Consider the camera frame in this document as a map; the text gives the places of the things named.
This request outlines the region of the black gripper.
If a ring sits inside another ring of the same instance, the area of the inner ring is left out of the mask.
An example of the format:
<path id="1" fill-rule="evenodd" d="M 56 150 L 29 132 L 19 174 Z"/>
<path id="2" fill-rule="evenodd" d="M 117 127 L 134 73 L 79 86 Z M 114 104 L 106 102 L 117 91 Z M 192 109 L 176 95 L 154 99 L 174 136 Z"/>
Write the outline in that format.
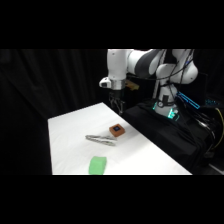
<path id="1" fill-rule="evenodd" d="M 123 101 L 125 99 L 125 90 L 111 90 L 109 93 L 109 99 L 111 101 L 112 109 L 115 109 L 117 107 L 116 100 L 118 100 L 119 115 L 123 115 L 126 108 L 126 103 L 125 101 Z"/>

